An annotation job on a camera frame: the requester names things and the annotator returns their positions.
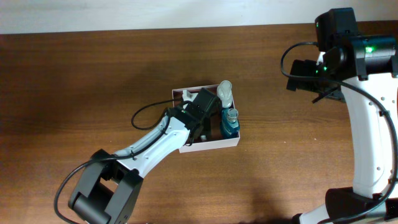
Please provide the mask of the blue Listerine mouthwash bottle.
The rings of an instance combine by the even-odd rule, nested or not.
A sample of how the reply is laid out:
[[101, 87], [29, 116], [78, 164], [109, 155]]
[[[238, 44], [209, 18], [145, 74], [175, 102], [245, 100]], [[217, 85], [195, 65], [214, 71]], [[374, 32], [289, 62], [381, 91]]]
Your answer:
[[224, 139], [238, 136], [240, 130], [238, 116], [238, 110], [235, 108], [226, 108], [221, 112], [220, 131]]

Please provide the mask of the dark purple pump bottle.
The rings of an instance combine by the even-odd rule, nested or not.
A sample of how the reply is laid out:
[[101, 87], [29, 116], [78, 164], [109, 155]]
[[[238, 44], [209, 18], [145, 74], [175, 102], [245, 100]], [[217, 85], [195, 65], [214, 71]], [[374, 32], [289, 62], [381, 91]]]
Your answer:
[[229, 108], [232, 105], [233, 94], [232, 94], [232, 83], [228, 80], [223, 80], [217, 86], [217, 96], [221, 101], [221, 106], [223, 108]]

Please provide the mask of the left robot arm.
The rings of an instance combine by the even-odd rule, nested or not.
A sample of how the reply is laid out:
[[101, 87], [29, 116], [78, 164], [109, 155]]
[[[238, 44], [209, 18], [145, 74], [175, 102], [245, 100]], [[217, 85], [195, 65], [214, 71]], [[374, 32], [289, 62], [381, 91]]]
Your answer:
[[202, 88], [192, 101], [165, 109], [157, 126], [134, 144], [114, 154], [95, 152], [82, 167], [68, 207], [87, 223], [127, 223], [144, 177], [171, 152], [198, 138], [219, 103]]

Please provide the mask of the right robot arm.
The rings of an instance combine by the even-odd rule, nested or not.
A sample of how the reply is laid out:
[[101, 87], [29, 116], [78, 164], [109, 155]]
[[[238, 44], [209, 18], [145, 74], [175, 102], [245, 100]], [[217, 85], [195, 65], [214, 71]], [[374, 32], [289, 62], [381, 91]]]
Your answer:
[[323, 205], [293, 223], [387, 223], [397, 220], [397, 41], [363, 35], [352, 8], [315, 19], [317, 60], [295, 60], [287, 89], [346, 103], [354, 149], [350, 187], [329, 189]]

